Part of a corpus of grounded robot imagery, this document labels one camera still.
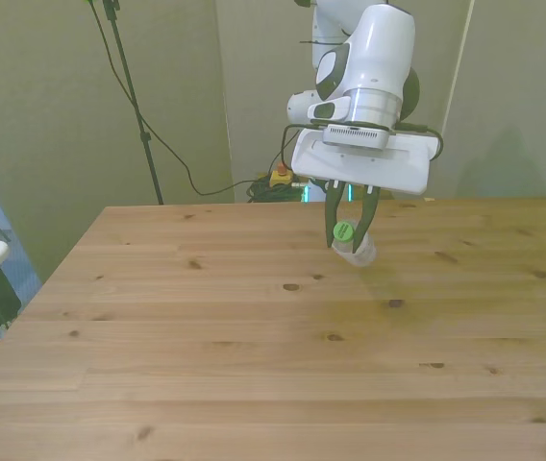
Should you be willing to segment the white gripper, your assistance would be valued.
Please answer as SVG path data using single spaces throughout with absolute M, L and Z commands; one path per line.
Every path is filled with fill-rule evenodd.
M 333 246 L 337 210 L 346 183 L 367 185 L 353 239 L 356 253 L 375 217 L 381 188 L 420 195 L 425 192 L 430 163 L 436 154 L 431 136 L 368 128 L 326 128 L 301 131 L 291 160 L 294 173 L 327 182 L 325 228 Z

